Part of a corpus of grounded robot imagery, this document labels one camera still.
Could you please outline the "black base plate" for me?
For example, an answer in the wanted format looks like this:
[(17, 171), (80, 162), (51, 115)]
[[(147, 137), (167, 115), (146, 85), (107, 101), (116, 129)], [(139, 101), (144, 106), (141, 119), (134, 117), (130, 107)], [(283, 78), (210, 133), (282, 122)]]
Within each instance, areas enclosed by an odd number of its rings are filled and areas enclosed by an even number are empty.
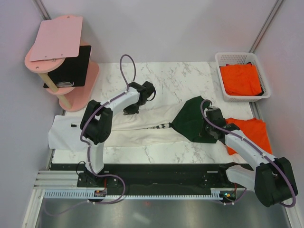
[(222, 164), (106, 164), (99, 176), (86, 168), (78, 175), (77, 186), (106, 188), (120, 195), (135, 193), (210, 193), (212, 189), (235, 190), (242, 186), (226, 182)]

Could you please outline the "cream and green t-shirt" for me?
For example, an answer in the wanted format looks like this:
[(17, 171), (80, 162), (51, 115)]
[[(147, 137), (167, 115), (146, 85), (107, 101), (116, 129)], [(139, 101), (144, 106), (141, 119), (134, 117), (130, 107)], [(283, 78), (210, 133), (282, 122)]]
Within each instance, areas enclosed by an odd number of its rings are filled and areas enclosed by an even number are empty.
[(117, 114), (105, 147), (140, 147), (159, 143), (216, 143), (204, 131), (201, 108), (208, 107), (201, 96), (186, 102), (140, 110), (134, 115)]

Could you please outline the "white folded t-shirt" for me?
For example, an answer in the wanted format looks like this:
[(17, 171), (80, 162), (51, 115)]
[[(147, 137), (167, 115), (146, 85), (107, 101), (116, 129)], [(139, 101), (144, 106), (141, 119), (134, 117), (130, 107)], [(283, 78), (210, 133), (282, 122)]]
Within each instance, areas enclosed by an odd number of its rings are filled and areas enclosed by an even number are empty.
[(70, 126), (80, 124), (81, 120), (81, 117), (56, 115), (48, 132), (49, 148), (73, 152), (86, 150), (88, 145), (80, 140), (80, 127)]

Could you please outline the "orange t-shirt on table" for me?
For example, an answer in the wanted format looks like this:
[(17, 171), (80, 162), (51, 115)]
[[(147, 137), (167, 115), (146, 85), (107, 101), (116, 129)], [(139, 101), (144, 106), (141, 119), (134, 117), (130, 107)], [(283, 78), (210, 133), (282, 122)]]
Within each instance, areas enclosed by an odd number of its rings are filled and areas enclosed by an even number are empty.
[(251, 141), (269, 154), (272, 154), (265, 122), (256, 118), (247, 120), (228, 118), (226, 122), (238, 126)]

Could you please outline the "white plastic basket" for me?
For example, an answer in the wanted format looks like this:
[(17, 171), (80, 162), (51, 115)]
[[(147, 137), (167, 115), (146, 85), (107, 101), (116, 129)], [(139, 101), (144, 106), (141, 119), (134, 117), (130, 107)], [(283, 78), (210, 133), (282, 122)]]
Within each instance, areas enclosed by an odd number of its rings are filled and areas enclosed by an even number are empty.
[(227, 102), (256, 102), (271, 96), (266, 75), (253, 53), (215, 54), (218, 77)]

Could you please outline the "pink tiered shelf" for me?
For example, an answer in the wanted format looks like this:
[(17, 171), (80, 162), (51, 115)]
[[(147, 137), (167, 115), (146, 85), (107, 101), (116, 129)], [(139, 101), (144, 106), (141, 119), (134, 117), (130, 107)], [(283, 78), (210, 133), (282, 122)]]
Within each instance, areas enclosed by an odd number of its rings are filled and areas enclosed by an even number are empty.
[(99, 74), (98, 64), (91, 60), (91, 45), (81, 38), (82, 25), (83, 17), (72, 15), (42, 21), (24, 60), (68, 112), (87, 105)]

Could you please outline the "orange t-shirt in basket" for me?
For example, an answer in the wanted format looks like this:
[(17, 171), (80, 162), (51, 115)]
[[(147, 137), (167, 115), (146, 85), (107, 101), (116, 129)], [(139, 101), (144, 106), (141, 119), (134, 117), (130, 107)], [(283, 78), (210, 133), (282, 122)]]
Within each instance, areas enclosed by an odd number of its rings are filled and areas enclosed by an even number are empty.
[(251, 63), (221, 66), (220, 72), (228, 95), (257, 96), (263, 92), (257, 68)]

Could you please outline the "black clipboard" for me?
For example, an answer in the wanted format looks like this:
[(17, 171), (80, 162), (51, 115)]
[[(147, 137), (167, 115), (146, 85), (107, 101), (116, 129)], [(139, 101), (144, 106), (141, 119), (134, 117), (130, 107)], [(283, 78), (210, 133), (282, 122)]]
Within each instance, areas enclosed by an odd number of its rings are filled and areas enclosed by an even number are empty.
[(83, 87), (91, 54), (91, 46), (80, 46), (77, 57), (66, 58), (57, 69), (48, 72), (49, 78), (58, 88)]

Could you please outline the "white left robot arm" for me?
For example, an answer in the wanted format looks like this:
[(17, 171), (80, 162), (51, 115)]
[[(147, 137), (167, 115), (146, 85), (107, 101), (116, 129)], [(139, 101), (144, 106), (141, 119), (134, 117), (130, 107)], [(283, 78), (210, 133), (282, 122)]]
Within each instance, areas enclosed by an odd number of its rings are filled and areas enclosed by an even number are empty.
[(104, 143), (111, 134), (113, 117), (119, 112), (126, 115), (138, 114), (139, 107), (146, 104), (151, 95), (156, 95), (151, 82), (146, 81), (143, 85), (131, 82), (127, 91), (104, 104), (95, 100), (88, 103), (80, 124), (80, 141), (88, 146), (85, 166), (90, 173), (87, 180), (94, 187), (99, 187), (104, 182), (104, 175), (100, 171), (104, 168)]

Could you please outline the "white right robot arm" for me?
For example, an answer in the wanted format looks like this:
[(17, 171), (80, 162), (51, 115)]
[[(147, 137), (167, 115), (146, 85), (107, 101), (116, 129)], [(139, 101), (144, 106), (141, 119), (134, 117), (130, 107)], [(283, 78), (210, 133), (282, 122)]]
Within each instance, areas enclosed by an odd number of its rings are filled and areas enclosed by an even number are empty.
[(234, 123), (228, 124), (217, 107), (201, 107), (206, 121), (205, 132), (215, 140), (233, 149), (250, 166), (246, 169), (231, 162), (223, 165), (218, 174), (218, 183), (228, 187), (232, 183), (241, 185), (255, 193), (266, 207), (281, 204), (292, 208), (298, 194), (291, 163), (285, 157), (277, 158), (250, 140)]

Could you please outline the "pink clipboard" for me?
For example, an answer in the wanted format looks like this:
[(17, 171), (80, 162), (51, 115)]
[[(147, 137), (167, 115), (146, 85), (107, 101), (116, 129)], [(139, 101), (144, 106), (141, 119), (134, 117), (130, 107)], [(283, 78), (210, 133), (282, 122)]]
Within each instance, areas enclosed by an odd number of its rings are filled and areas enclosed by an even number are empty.
[(71, 16), (41, 22), (29, 60), (77, 57), (82, 23), (82, 17)]

